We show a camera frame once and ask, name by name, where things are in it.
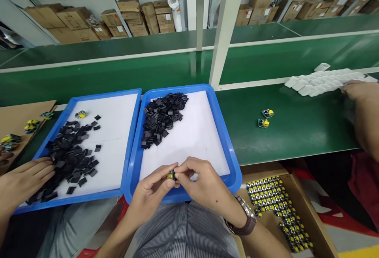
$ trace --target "red chair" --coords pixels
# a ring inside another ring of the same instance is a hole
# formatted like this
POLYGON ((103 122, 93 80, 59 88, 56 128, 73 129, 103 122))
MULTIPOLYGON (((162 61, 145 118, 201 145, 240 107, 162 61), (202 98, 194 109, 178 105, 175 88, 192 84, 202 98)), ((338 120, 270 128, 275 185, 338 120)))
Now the red chair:
MULTIPOLYGON (((288 168, 286 170, 290 173, 295 174, 300 179, 316 181, 309 170, 304 168, 288 168)), ((372 231, 371 229, 365 227, 361 223, 357 222, 347 213, 345 213, 334 201, 328 196, 322 196, 319 194, 320 205, 330 209, 326 213, 318 213, 321 221, 325 224, 349 230, 352 232, 357 232, 364 235, 369 235, 373 237, 379 237, 379 234, 372 231), (342 214, 343 217, 336 217, 337 214, 342 214)))
MULTIPOLYGON (((126 214, 126 211, 128 210, 128 203, 125 201, 125 197, 122 196, 118 202, 119 203, 122 203, 122 210, 121 210, 121 213, 120 213, 120 217, 118 218, 118 224, 120 223, 120 221, 122 220, 122 218, 124 217, 124 215, 126 214)), ((86 249, 84 248, 82 250, 82 252, 80 252, 80 254, 77 256, 77 258, 93 258, 97 252, 99 252, 100 248, 98 249, 86 249)))

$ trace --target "gray striped shirt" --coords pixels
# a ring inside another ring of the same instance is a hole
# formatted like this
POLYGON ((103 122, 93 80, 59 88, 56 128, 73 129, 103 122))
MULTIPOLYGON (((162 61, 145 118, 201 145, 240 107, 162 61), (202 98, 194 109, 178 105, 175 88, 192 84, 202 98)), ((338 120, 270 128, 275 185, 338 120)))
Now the gray striped shirt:
POLYGON ((135 239, 134 258, 240 257, 223 219, 196 202, 161 205, 135 239))

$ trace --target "black component pile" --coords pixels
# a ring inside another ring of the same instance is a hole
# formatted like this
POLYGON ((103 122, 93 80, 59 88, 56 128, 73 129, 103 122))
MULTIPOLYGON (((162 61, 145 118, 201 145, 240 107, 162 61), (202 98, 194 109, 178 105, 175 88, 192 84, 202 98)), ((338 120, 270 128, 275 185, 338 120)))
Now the black component pile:
POLYGON ((176 121, 183 119, 179 111, 184 109, 187 101, 188 97, 183 93, 169 93, 165 97, 150 102, 143 109, 145 123, 143 124, 142 148, 148 149, 153 143, 159 145, 162 142, 162 139, 169 134, 167 130, 171 130, 176 121))
MULTIPOLYGON (((92 150, 83 150, 79 146, 83 140, 88 138, 87 132, 93 126, 93 123, 80 126, 78 121, 66 122, 59 130, 56 139, 47 143, 46 148, 49 150, 47 156, 51 157, 55 165, 55 174, 38 192, 26 201, 27 204, 30 205, 39 200, 47 202, 58 197, 55 189, 62 180, 67 180, 69 183, 78 184, 79 187, 82 187, 87 182, 87 179, 82 176, 90 175, 93 177, 97 173, 95 166, 99 162, 95 160, 95 156, 91 156, 92 150)), ((72 194, 75 188, 69 187, 66 194, 72 194)))

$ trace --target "blue plastic tray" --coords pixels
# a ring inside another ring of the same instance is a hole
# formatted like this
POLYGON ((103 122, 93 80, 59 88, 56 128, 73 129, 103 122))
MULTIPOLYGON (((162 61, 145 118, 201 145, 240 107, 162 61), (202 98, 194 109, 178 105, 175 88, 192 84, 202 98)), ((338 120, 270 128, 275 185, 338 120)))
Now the blue plastic tray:
MULTIPOLYGON (((133 148, 130 155, 128 173, 126 175, 125 199, 128 203, 131 202, 135 188, 139 182, 139 174, 141 170, 143 148, 141 147, 141 138, 143 132, 143 124, 145 122, 145 114, 143 109, 151 101, 151 99, 164 97, 168 93, 192 93, 198 91, 205 91, 208 97, 210 109, 213 114, 213 119, 216 124, 217 132, 221 140, 221 145, 225 153, 225 157, 230 169, 229 175, 221 176, 225 185, 232 193, 236 193, 242 184, 242 174, 238 165, 237 157, 234 153, 232 143, 230 141, 229 133, 225 125, 224 118, 222 117, 221 109, 218 104, 216 94, 212 86, 207 84, 179 86, 163 89, 149 90, 143 95, 141 108, 139 110, 138 123, 135 131, 133 148)), ((178 203, 190 201, 191 198, 184 190, 183 187, 173 188, 163 199, 162 203, 178 203)))
POLYGON ((100 199, 122 196, 124 193, 124 188, 127 186, 126 173, 128 171, 128 163, 129 163, 129 158, 130 158, 130 153, 131 153, 131 148, 132 148, 132 143, 133 143, 133 138, 134 138, 134 133, 135 133, 135 127, 136 127, 137 119, 138 119, 137 117, 138 117, 139 103, 141 100, 141 93, 142 93, 142 89, 133 89, 133 90, 124 90, 124 91, 118 91, 118 92, 71 98, 67 104, 67 107, 64 109, 62 114, 60 114, 58 120, 55 122, 53 128, 51 129, 46 139, 43 141, 41 147, 38 149, 37 153, 34 155, 32 159, 32 160, 35 160, 37 158, 41 158, 47 155, 48 150, 47 148, 45 148, 47 142, 53 141, 56 138, 56 136, 59 133, 60 128, 65 124, 67 118, 71 115, 77 102, 100 99, 100 98, 123 96, 123 95, 129 95, 129 94, 137 94, 137 99, 134 106, 134 112, 133 112, 133 117, 131 121, 129 137, 128 137, 128 145, 126 147, 125 163, 124 163, 124 170, 122 174, 120 189, 104 191, 104 192, 99 192, 99 193, 94 193, 94 194, 89 194, 89 195, 83 195, 83 196, 77 196, 77 197, 72 197, 72 198, 64 198, 61 200, 51 200, 45 203, 35 203, 28 206, 18 207, 15 214, 26 213, 29 211, 35 211, 39 209, 47 209, 50 207, 56 207, 60 205, 67 205, 67 204, 72 204, 72 203, 80 203, 80 202, 87 202, 87 201, 92 201, 92 200, 100 200, 100 199))

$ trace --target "brown leather watch strap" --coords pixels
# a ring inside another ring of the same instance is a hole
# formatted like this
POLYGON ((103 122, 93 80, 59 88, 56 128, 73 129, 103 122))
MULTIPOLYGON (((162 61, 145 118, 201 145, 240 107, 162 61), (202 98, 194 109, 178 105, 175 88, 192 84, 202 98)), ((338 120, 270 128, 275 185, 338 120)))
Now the brown leather watch strap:
POLYGON ((247 216, 247 221, 244 227, 242 228, 236 228, 231 223, 225 221, 227 225, 229 226, 229 229, 235 234, 235 235, 249 235, 253 232, 254 226, 257 223, 252 217, 247 216))

